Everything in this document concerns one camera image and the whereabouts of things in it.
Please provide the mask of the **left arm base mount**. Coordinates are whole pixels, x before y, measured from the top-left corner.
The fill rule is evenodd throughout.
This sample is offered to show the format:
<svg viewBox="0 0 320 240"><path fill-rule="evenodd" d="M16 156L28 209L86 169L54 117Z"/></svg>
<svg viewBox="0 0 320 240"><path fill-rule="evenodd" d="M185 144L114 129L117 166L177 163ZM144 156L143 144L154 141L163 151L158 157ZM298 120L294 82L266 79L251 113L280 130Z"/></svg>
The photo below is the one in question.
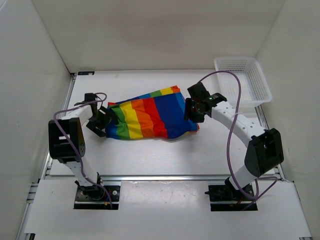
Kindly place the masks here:
<svg viewBox="0 0 320 240"><path fill-rule="evenodd" d="M75 193L73 208L75 210L118 210L121 195L120 185L104 185L108 193L101 187L80 186L76 180L77 190Z"/></svg>

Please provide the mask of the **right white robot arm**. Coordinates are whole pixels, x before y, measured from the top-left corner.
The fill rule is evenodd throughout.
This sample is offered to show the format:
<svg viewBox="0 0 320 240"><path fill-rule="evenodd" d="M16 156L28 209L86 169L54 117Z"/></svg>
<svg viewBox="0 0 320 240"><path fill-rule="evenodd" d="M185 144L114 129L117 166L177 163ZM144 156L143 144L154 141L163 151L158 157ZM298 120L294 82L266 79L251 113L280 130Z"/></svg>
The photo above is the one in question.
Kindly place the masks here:
<svg viewBox="0 0 320 240"><path fill-rule="evenodd" d="M229 129L228 137L236 135L246 147L244 164L231 171L225 180L224 193L230 200L238 199L251 182L284 161L281 134L275 128L265 129L239 113L220 93L210 94L202 83L187 89L184 117L202 123L205 116Z"/></svg>

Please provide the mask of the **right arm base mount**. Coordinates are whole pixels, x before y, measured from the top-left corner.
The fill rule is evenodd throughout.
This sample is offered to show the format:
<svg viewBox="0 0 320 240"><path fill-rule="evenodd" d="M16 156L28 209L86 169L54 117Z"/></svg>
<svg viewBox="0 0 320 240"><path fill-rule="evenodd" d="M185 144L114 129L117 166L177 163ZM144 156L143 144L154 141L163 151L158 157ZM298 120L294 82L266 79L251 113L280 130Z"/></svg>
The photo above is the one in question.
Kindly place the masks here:
<svg viewBox="0 0 320 240"><path fill-rule="evenodd" d="M224 184L212 184L205 192L209 196L211 212L257 211L257 204L252 199L236 190L229 179Z"/></svg>

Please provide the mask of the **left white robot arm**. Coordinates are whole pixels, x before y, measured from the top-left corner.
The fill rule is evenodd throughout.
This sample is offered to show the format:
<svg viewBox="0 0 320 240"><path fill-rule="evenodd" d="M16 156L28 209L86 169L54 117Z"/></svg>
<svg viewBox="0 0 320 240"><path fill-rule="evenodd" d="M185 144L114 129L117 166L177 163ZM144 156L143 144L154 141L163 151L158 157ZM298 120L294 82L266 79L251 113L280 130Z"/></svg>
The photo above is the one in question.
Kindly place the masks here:
<svg viewBox="0 0 320 240"><path fill-rule="evenodd" d="M106 99L107 95L103 92L86 93L84 101L76 103L73 108L56 112L48 123L51 158L67 166L77 178L78 186L88 188L87 194L93 200L103 198L105 188L99 173L85 158L83 126L100 138L108 136L105 128L117 118L103 106Z"/></svg>

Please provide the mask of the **rainbow striped shorts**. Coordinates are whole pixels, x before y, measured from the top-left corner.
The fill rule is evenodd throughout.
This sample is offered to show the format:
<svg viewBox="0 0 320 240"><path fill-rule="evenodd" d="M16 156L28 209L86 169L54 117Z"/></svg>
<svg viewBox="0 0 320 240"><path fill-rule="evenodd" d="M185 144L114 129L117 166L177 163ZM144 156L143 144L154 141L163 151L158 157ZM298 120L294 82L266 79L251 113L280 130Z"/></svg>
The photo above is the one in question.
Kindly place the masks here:
<svg viewBox="0 0 320 240"><path fill-rule="evenodd" d="M184 119L185 98L176 85L109 102L107 110L117 117L105 127L107 137L113 139L176 139L199 130L197 123Z"/></svg>

